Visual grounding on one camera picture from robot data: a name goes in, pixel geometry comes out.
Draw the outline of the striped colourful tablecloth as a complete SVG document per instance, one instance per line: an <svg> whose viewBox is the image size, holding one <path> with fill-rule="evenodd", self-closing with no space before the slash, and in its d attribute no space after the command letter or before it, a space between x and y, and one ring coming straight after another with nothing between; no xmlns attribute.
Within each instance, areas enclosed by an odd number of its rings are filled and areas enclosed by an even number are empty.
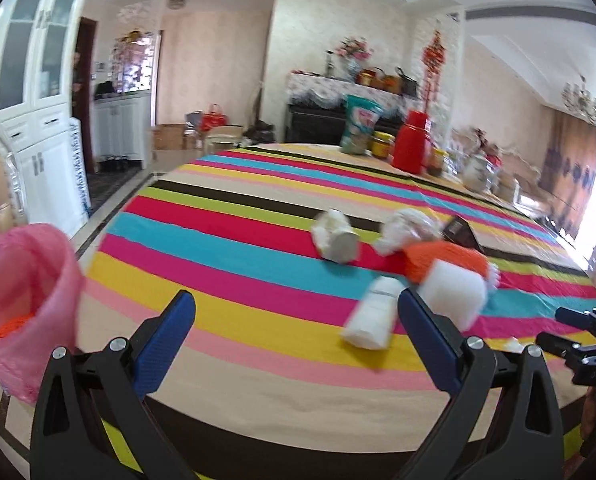
<svg viewBox="0 0 596 480"><path fill-rule="evenodd" d="M132 334L187 289L196 322L147 403L199 474L390 479L447 395L401 328L383 351L349 346L340 330L372 281L400 275L373 243L402 208L465 218L498 266L472 329L491 347L540 332L588 341L554 314L595 309L596 288L553 232L513 206L331 146L283 144L202 157L138 192L97 246L78 346ZM328 209L360 237L355 261L316 250L311 226Z"/></svg>

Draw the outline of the white paper cup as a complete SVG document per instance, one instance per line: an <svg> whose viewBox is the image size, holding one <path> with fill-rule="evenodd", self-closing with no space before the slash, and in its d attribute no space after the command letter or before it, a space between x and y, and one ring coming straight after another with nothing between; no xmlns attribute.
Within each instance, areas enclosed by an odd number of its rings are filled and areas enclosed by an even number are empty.
<svg viewBox="0 0 596 480"><path fill-rule="evenodd" d="M311 226L313 244L319 255L329 261L347 264L360 255L360 237L349 218L337 209L318 214Z"/></svg>

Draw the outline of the red handbag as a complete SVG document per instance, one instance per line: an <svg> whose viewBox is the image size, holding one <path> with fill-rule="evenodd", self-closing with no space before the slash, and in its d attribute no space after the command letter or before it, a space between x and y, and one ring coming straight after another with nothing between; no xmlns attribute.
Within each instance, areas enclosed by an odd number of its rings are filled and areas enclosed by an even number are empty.
<svg viewBox="0 0 596 480"><path fill-rule="evenodd" d="M212 103L209 110L201 115L200 131L208 132L214 128L226 126L227 116L223 113L222 107L217 103Z"/></svg>

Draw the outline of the white low cabinet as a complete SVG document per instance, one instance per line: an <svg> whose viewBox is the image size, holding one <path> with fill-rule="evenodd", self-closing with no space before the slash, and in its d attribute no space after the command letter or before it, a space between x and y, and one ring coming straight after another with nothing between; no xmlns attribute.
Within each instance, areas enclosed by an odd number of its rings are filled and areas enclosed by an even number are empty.
<svg viewBox="0 0 596 480"><path fill-rule="evenodd" d="M92 144L96 159L127 157L145 167L151 161L151 94L115 94L93 103Z"/></svg>

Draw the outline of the orange foam fruit net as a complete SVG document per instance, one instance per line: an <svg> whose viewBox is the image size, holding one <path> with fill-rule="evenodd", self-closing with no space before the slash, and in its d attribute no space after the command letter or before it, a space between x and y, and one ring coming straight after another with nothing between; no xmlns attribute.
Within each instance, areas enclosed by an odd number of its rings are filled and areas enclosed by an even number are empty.
<svg viewBox="0 0 596 480"><path fill-rule="evenodd" d="M476 249L462 247L447 240L419 242L405 247L398 255L390 257L392 271L402 274L410 282L419 284L427 276L435 261L479 274L491 289L498 289L499 268Z"/></svg>

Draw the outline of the flower vase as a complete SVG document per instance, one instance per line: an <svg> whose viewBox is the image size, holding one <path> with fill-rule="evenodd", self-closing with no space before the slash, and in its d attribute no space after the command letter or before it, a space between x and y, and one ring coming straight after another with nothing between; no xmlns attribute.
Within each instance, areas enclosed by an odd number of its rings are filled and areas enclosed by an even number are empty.
<svg viewBox="0 0 596 480"><path fill-rule="evenodd" d="M365 38L345 37L340 41L335 53L341 60L345 80L354 81L363 70L363 64L373 55L373 50L368 47Z"/></svg>

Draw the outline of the white porcelain teapot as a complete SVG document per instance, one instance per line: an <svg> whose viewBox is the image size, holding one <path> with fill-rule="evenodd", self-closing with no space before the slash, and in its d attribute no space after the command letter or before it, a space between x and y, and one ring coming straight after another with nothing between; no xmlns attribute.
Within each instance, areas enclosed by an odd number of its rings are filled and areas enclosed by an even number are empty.
<svg viewBox="0 0 596 480"><path fill-rule="evenodd" d="M472 155L462 170L462 185L473 193L488 193L491 191L497 168L483 155Z"/></svg>

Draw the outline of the pink trash bag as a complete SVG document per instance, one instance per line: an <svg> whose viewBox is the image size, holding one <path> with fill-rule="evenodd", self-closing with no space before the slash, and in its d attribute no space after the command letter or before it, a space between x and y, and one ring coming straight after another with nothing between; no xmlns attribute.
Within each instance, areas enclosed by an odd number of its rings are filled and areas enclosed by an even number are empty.
<svg viewBox="0 0 596 480"><path fill-rule="evenodd" d="M0 234L0 385L33 405L57 347L74 350L84 278L66 235L50 224Z"/></svg>

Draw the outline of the white tissue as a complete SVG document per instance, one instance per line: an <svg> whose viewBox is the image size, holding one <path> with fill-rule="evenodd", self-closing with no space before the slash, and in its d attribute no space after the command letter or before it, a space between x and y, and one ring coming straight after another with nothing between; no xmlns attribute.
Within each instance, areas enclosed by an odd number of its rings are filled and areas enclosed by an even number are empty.
<svg viewBox="0 0 596 480"><path fill-rule="evenodd" d="M504 350L507 352L512 353L521 353L524 349L524 344L522 344L517 338L509 338L506 340L504 344Z"/></svg>

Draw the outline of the white paper sachet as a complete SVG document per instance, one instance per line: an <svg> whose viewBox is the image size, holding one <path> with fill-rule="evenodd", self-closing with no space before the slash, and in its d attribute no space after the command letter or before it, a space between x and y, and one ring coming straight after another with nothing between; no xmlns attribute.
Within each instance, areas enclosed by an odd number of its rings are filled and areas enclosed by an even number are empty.
<svg viewBox="0 0 596 480"><path fill-rule="evenodd" d="M404 288L399 280L389 276L372 281L345 321L340 333L342 340L364 350L387 350Z"/></svg>

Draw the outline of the black cardboard box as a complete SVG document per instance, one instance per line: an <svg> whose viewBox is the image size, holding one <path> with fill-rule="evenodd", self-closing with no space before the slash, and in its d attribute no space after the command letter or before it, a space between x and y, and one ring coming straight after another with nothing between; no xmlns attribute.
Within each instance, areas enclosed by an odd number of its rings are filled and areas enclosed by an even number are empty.
<svg viewBox="0 0 596 480"><path fill-rule="evenodd" d="M453 216L447 221L442 230L444 240L460 247L482 252L482 248L474 235L469 223L462 217Z"/></svg>

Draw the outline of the white glass door cabinet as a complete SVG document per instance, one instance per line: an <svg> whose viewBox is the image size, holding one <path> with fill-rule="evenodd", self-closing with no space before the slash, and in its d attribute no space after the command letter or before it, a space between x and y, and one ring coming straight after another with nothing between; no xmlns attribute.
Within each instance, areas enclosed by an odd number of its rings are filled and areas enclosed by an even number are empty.
<svg viewBox="0 0 596 480"><path fill-rule="evenodd" d="M31 223L74 236L86 217L70 132L72 57L85 0L2 0L0 122Z"/></svg>

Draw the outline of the dark pickle jar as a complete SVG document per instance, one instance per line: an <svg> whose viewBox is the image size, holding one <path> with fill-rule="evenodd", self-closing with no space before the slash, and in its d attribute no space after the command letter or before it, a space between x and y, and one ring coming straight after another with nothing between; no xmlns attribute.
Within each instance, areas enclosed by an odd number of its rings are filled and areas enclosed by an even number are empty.
<svg viewBox="0 0 596 480"><path fill-rule="evenodd" d="M444 174L447 152L441 148L432 148L427 158L426 171L429 176L441 178Z"/></svg>

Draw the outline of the red chinese knot decoration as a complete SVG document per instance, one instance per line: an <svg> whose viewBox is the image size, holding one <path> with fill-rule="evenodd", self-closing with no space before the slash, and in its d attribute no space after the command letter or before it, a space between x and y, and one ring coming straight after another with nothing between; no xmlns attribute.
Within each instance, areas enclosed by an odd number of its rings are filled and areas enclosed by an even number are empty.
<svg viewBox="0 0 596 480"><path fill-rule="evenodd" d="M445 64L445 49L442 42L442 35L439 29L435 29L430 44L424 48L423 64L425 66L425 76L423 84L423 102L424 113L429 113L429 107L438 96L440 88L440 78L443 65Z"/></svg>

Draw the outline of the yellow lid jar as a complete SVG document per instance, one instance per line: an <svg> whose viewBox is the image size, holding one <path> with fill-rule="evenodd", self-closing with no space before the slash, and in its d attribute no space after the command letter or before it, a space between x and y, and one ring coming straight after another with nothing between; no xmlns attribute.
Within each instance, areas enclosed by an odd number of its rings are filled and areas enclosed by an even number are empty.
<svg viewBox="0 0 596 480"><path fill-rule="evenodd" d="M394 136L390 133L375 131L371 141L371 155L387 160L392 155L394 140Z"/></svg>

